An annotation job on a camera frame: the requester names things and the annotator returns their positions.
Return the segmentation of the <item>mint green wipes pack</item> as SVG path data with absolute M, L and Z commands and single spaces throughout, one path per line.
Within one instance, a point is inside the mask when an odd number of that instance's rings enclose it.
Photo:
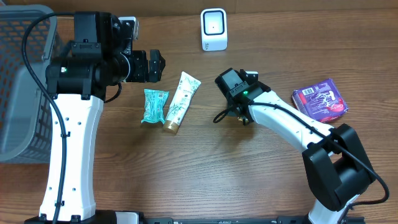
M 169 92 L 162 90 L 144 90 L 145 104 L 142 123 L 165 123 L 164 106 L 168 100 Z

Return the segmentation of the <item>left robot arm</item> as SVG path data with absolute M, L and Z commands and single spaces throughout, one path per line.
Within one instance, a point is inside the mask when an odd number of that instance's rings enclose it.
M 141 212 L 98 210 L 93 164 L 98 123 L 109 86 L 158 82 L 165 59 L 158 50 L 134 50 L 139 22 L 108 12 L 75 12 L 74 38 L 39 83 L 52 110 L 47 188 L 30 223 L 144 223 Z

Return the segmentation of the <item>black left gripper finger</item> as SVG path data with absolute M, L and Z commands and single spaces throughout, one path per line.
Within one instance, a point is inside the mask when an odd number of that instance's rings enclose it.
M 164 67 L 150 67 L 148 81 L 151 83 L 159 82 L 161 80 L 163 70 Z
M 150 60 L 149 60 L 149 65 L 158 65 L 158 66 L 165 66 L 165 59 L 160 53 L 160 50 L 157 49 L 151 49 L 150 50 Z

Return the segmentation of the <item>purple Carefree liner pack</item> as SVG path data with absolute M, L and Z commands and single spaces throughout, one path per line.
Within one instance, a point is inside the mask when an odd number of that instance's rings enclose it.
M 294 90 L 292 101 L 300 112 L 322 123 L 336 120 L 349 110 L 331 78 Z

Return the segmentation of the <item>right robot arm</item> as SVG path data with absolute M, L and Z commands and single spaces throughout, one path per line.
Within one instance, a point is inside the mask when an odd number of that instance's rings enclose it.
M 349 205 L 375 180 L 356 131 L 347 124 L 334 128 L 301 113 L 261 83 L 256 72 L 229 68 L 215 83 L 227 101 L 227 109 L 214 118 L 215 123 L 235 113 L 245 125 L 256 123 L 273 130 L 302 155 L 316 198 L 305 221 L 343 222 Z

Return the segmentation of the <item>white bamboo conditioner tube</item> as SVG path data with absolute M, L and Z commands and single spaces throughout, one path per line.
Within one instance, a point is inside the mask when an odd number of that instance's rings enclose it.
M 181 73 L 178 87 L 166 115 L 164 131 L 176 134 L 201 81 L 186 72 Z

